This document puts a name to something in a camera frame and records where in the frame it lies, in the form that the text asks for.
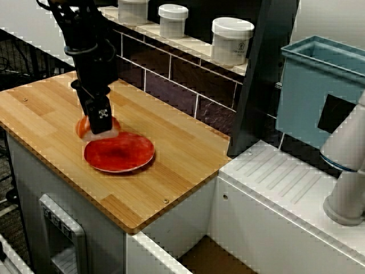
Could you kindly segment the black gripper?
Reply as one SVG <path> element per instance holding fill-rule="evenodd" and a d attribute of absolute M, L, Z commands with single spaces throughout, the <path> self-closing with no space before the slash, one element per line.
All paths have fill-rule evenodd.
<path fill-rule="evenodd" d="M 65 53 L 74 60 L 77 80 L 71 83 L 76 90 L 84 115 L 93 134 L 112 129 L 112 112 L 107 94 L 108 87 L 118 78 L 116 49 L 107 39 L 100 40 L 89 49 L 72 49 Z"/>

